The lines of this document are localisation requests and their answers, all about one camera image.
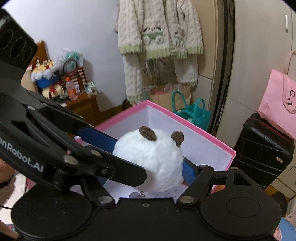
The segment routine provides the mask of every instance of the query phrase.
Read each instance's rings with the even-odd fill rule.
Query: plastic bottle
[[[167,93],[172,93],[172,90],[173,90],[173,85],[172,85],[172,83],[168,83],[168,84],[165,86],[165,94],[167,94]]]
[[[66,89],[69,95],[70,100],[77,100],[78,99],[78,95],[76,92],[76,88],[73,84],[73,82],[71,81],[70,77],[66,78]]]
[[[184,87],[183,87],[182,84],[178,84],[178,85],[173,86],[173,92],[174,91],[180,91],[180,92],[183,93],[183,90],[184,90]]]

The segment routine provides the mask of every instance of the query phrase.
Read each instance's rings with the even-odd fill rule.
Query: green trim
[[[190,85],[191,87],[195,87],[197,86],[197,81],[192,81],[192,80],[188,80],[188,81],[182,81],[180,82],[180,84],[183,84],[183,85]]]
[[[176,52],[175,53],[177,59],[185,59],[188,57],[188,53],[185,51],[182,51],[182,52]]]
[[[141,53],[142,52],[142,45],[124,45],[119,46],[120,54],[131,54],[131,53]]]
[[[163,36],[163,32],[144,33],[143,36],[148,36],[151,40],[156,40],[157,36]]]
[[[203,46],[202,47],[193,47],[186,49],[188,54],[202,54],[203,53]]]
[[[157,49],[157,50],[146,50],[143,51],[141,57],[142,59],[157,59],[157,58],[166,58],[173,56],[169,48]]]
[[[147,99],[147,95],[145,95],[145,93],[142,93],[136,96],[128,96],[128,101],[131,104],[138,104],[139,102],[144,101],[146,99]]]

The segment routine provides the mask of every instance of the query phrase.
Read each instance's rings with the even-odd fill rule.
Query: brown ear
[[[147,126],[142,126],[139,129],[139,132],[144,138],[146,138],[149,141],[156,141],[157,140],[155,132]]]
[[[180,147],[184,141],[184,134],[180,131],[174,131],[171,138],[176,142],[177,147]]]

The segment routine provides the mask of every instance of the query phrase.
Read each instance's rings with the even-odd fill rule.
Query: pink shopping bag
[[[287,76],[293,54],[296,51],[288,54],[282,73],[272,70],[258,112],[273,127],[296,139],[296,81]]]

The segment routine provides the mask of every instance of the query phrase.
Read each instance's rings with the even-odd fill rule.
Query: stuffed toy
[[[136,187],[141,193],[165,191],[184,181],[183,152],[180,148],[183,140],[184,135],[180,131],[168,135],[142,126],[121,137],[113,155],[145,168],[147,179]]]

